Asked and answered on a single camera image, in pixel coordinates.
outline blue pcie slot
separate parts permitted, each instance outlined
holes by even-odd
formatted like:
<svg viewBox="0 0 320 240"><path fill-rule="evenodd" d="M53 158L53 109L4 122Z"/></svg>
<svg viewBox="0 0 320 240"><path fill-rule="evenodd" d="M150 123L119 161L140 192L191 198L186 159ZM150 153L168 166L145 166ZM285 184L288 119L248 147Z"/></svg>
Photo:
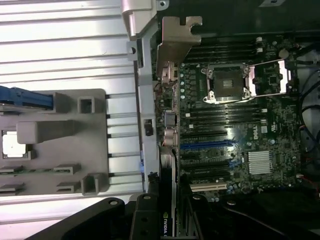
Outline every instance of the blue pcie slot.
<svg viewBox="0 0 320 240"><path fill-rule="evenodd" d="M40 94L17 87L8 88L5 86L0 86L0 103L20 107L41 107L45 109L53 109L54 107L52 95Z"/></svg>
<svg viewBox="0 0 320 240"><path fill-rule="evenodd" d="M180 149L208 149L208 148L220 148L220 147L232 147L237 141L235 140L223 140L223 141L205 141L196 143L182 143Z"/></svg>

